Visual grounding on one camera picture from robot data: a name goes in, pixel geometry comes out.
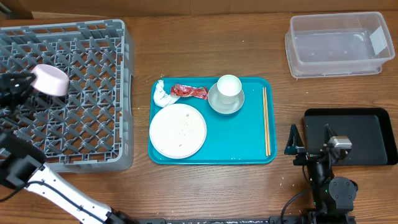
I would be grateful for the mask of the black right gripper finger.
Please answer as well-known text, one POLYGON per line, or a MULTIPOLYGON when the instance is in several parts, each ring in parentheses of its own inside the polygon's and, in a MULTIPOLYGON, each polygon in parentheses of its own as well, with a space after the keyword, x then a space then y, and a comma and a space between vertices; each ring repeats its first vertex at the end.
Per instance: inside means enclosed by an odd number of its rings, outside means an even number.
POLYGON ((332 130, 332 129, 330 128, 329 124, 324 125, 324 128, 325 128, 325 132, 324 132, 324 139, 325 139, 325 142, 324 142, 324 145, 325 145, 325 146, 330 146, 331 144, 329 143, 329 141, 330 141, 330 139, 331 139, 332 137, 335 136, 335 132, 334 132, 334 130, 332 130))
POLYGON ((304 144, 295 124, 290 127, 289 139, 285 147, 285 155, 297 155, 304 152, 304 144))

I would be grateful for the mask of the cream cup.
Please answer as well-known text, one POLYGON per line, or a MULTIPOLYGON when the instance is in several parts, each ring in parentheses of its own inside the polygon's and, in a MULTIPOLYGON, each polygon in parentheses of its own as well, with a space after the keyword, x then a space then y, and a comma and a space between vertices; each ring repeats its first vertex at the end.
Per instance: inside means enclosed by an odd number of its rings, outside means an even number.
POLYGON ((219 99, 224 104, 231 104, 236 101, 242 90, 240 79, 234 75, 223 75, 216 83, 219 99))

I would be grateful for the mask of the grey small saucer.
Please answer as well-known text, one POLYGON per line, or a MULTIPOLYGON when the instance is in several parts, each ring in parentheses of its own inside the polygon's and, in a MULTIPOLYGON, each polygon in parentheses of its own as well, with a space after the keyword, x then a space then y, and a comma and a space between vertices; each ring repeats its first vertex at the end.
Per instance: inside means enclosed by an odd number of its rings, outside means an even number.
POLYGON ((244 104, 244 93, 240 91, 237 98, 231 104, 224 104, 220 101, 216 84, 214 84, 208 92, 208 102, 210 106, 219 114, 233 114, 241 109, 244 104))

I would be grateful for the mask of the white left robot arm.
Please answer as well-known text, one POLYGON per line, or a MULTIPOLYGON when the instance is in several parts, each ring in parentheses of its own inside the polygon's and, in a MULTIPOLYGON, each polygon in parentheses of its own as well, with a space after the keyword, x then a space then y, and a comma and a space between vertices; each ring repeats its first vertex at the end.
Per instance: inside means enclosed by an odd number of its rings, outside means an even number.
POLYGON ((1 149, 9 153, 1 163, 1 185, 13 190, 1 202, 26 190, 53 202, 80 223, 138 223, 69 184, 48 166, 41 150, 8 130, 1 131, 1 149))

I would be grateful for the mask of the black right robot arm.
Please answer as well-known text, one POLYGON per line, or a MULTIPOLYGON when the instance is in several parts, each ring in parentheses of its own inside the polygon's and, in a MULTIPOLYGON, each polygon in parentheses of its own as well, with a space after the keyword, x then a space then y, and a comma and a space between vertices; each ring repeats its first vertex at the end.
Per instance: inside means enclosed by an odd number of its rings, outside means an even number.
POLYGON ((343 160, 352 150, 352 142, 346 136, 337 135, 325 125, 323 146, 305 148, 295 124, 290 127, 289 140, 284 154, 294 156, 293 165, 302 168, 310 188, 292 197, 280 213, 281 223, 354 223, 349 216, 354 209, 358 191, 356 182, 346 177, 335 177, 332 165, 343 160), (314 207, 297 217, 285 217, 287 207, 297 198, 311 192, 314 207))

